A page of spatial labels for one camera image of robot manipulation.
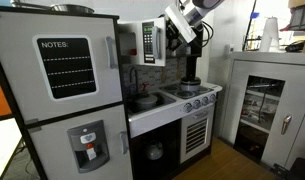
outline white cabinet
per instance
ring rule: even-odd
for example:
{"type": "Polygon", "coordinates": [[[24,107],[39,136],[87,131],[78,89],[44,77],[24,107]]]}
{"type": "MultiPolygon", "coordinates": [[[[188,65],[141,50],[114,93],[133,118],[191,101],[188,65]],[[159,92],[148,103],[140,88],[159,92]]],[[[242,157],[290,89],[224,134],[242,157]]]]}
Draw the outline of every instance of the white cabinet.
{"type": "Polygon", "coordinates": [[[305,117],[305,55],[234,54],[224,108],[223,139],[263,164],[290,164],[305,117]]]}
{"type": "Polygon", "coordinates": [[[286,162],[285,168],[290,169],[295,159],[298,157],[305,158],[305,117],[286,162]]]}

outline stove knob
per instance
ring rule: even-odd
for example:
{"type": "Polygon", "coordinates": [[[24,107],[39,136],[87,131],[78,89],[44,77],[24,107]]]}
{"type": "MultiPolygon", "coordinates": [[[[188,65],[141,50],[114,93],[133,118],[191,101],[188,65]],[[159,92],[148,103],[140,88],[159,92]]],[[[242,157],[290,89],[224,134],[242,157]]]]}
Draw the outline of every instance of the stove knob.
{"type": "Polygon", "coordinates": [[[186,103],[183,107],[183,112],[189,113],[192,111],[193,107],[191,103],[186,103]]]}
{"type": "Polygon", "coordinates": [[[211,102],[211,103],[214,103],[215,101],[216,101],[215,94],[212,94],[212,95],[210,96],[210,102],[211,102]]]}
{"type": "Polygon", "coordinates": [[[199,109],[200,106],[201,106],[200,100],[195,100],[195,101],[193,102],[193,107],[194,107],[194,109],[199,109]]]}
{"type": "Polygon", "coordinates": [[[202,105],[203,106],[206,106],[206,105],[208,105],[209,104],[209,98],[208,97],[204,97],[203,99],[202,99],[202,105]]]}

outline pan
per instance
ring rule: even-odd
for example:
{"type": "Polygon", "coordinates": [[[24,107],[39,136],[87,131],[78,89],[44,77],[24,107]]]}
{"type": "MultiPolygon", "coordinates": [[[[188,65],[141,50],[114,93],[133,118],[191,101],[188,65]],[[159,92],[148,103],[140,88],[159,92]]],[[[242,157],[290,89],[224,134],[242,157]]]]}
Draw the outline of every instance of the pan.
{"type": "Polygon", "coordinates": [[[52,11],[65,11],[65,12],[75,12],[75,13],[89,13],[93,14],[94,10],[85,6],[74,5],[74,4],[53,4],[51,6],[42,6],[38,4],[30,4],[30,3],[22,3],[12,0],[12,5],[14,7],[32,7],[37,9],[44,9],[44,10],[52,10],[52,11]]]}

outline microwave keypad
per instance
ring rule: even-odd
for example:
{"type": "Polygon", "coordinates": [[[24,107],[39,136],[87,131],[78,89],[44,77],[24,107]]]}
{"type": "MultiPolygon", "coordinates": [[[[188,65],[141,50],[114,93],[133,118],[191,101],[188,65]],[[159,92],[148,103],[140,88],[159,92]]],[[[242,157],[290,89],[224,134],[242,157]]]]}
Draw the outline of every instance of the microwave keypad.
{"type": "Polygon", "coordinates": [[[144,63],[155,64],[153,58],[153,46],[152,46],[152,28],[153,22],[142,23],[143,34],[143,47],[144,47],[144,63]]]}

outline sink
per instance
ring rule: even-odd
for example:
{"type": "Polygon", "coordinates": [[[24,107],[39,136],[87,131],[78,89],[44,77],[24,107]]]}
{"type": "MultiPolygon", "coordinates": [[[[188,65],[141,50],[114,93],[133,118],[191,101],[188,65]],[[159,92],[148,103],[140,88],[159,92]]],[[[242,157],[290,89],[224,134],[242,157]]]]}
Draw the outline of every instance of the sink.
{"type": "Polygon", "coordinates": [[[146,112],[146,111],[151,111],[155,108],[159,108],[159,107],[162,107],[162,106],[175,102],[174,99],[172,99],[160,92],[155,92],[155,93],[150,93],[150,94],[153,94],[158,98],[158,100],[156,101],[156,105],[154,107],[152,107],[150,109],[140,110],[137,108],[137,105],[134,102],[136,99],[136,96],[130,96],[129,98],[127,98],[128,113],[133,115],[133,114],[138,114],[138,113],[142,113],[142,112],[146,112]]]}

